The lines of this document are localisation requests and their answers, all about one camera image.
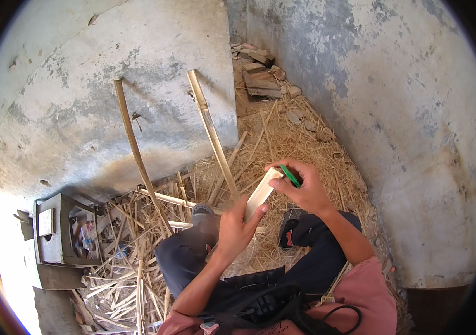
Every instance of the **left hand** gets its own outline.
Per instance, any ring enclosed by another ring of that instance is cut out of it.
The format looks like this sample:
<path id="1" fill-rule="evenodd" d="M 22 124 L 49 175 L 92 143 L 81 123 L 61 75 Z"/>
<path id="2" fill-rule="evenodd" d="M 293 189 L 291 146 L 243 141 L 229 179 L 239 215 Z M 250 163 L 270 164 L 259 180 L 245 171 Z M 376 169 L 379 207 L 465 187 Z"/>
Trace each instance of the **left hand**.
<path id="1" fill-rule="evenodd" d="M 214 253 L 230 265 L 244 251 L 255 234 L 258 223 L 269 209 L 267 204 L 260 205 L 249 222 L 243 222 L 248 197 L 242 196 L 232 208 L 221 216 L 219 243 Z"/>

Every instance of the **hand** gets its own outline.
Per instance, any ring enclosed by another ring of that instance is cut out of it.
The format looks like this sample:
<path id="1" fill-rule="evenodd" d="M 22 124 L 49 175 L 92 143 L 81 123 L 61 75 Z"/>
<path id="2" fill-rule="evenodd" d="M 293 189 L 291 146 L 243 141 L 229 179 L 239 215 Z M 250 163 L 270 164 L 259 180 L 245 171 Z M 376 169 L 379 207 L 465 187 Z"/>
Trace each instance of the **hand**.
<path id="1" fill-rule="evenodd" d="M 286 194 L 303 210 L 316 216 L 320 216 L 320 213 L 327 210 L 334 209 L 328 194 L 322 186 L 318 171 L 316 171 L 316 167 L 313 164 L 305 164 L 287 157 L 266 166 L 264 170 L 268 171 L 270 167 L 279 167 L 281 164 L 297 171 L 303 179 L 303 183 L 300 188 L 296 188 L 288 178 L 272 179 L 270 180 L 270 186 L 276 191 Z"/>
<path id="2" fill-rule="evenodd" d="M 242 196 L 234 207 L 226 210 L 221 216 L 219 227 L 218 253 L 230 265 L 244 251 L 257 229 L 258 223 L 269 209 L 267 204 L 260 205 L 249 222 L 243 222 L 248 197 Z"/>

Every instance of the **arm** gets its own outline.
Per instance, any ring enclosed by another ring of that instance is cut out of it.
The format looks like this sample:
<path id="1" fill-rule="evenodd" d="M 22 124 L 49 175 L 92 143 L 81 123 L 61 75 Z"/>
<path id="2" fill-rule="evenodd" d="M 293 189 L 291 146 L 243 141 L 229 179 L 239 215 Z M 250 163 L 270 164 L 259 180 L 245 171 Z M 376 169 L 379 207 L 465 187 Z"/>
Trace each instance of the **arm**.
<path id="1" fill-rule="evenodd" d="M 173 310 L 187 316 L 199 315 L 212 294 L 221 274 L 244 251 L 258 223 L 268 211 L 268 205 L 259 206 L 249 222 L 243 222 L 248 197 L 242 196 L 238 203 L 221 216 L 219 243 L 204 269 L 186 286 L 173 304 Z"/>
<path id="2" fill-rule="evenodd" d="M 344 255 L 352 265 L 375 256 L 374 249 L 360 231 L 350 224 L 336 209 L 325 192 L 320 176 L 312 164 L 304 164 L 292 158 L 284 158 L 265 167 L 278 167 L 284 164 L 299 173 L 303 179 L 301 187 L 295 188 L 286 178 L 270 180 L 270 186 L 286 194 L 303 210 L 319 217 L 328 226 L 341 245 Z"/>

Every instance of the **pink shirt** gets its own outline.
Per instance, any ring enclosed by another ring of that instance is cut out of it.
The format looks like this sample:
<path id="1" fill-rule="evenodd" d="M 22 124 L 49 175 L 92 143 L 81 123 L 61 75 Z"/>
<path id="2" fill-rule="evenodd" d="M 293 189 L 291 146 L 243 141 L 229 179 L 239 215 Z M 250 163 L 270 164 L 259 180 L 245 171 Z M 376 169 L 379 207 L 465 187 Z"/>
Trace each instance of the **pink shirt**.
<path id="1" fill-rule="evenodd" d="M 340 305 L 353 305 L 361 311 L 361 325 L 352 335 L 385 335 L 396 332 L 396 305 L 389 294 L 383 279 L 381 264 L 372 257 L 356 265 L 345 274 L 335 288 L 335 302 L 326 302 L 311 308 L 307 313 L 316 319 L 323 318 L 327 313 Z M 340 332 L 349 331 L 355 326 L 357 313 L 349 308 L 334 312 L 327 320 L 332 327 Z M 214 333 L 217 324 L 209 329 L 201 329 L 201 319 L 188 317 L 171 311 L 167 320 L 161 325 L 158 335 L 206 335 Z M 283 320 L 264 330 L 234 330 L 233 335 L 303 335 L 303 332 L 292 321 Z"/>

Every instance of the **green tool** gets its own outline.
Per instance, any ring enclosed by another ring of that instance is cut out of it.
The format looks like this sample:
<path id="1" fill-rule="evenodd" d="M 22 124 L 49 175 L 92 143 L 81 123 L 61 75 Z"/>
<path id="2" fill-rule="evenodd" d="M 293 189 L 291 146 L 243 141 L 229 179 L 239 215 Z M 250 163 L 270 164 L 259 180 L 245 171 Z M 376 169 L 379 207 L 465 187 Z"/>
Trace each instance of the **green tool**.
<path id="1" fill-rule="evenodd" d="M 290 170 L 283 164 L 281 164 L 281 169 L 285 173 L 285 176 L 287 176 L 288 179 L 290 179 L 290 181 L 294 184 L 294 186 L 300 188 L 301 184 L 298 179 L 292 174 L 292 172 L 290 172 Z"/>

